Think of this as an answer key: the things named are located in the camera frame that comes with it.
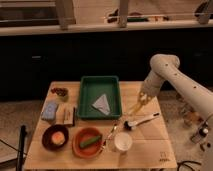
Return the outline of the translucent yellow gripper body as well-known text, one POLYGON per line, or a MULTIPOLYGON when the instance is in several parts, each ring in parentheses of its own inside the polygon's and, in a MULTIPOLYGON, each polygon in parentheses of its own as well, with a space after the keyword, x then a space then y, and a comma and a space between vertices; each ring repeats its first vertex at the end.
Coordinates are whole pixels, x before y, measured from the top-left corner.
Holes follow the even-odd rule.
POLYGON ((129 111, 130 115, 137 113, 143 106, 147 105, 153 99, 152 96, 149 96, 147 93, 142 91, 139 92, 137 103, 134 104, 129 111))

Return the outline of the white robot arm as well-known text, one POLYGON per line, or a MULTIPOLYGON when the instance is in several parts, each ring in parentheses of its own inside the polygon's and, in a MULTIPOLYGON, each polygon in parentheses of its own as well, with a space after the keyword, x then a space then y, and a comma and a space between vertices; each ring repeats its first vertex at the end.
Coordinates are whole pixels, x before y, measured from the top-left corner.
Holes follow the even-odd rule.
POLYGON ((201 171, 213 171, 213 92, 182 73, 178 69, 179 66, 180 60, 176 55, 156 54, 152 56, 151 70, 142 82, 133 111, 136 112, 148 104, 158 95, 163 83, 168 81, 210 127, 210 133, 207 135, 210 147, 205 150, 201 171))

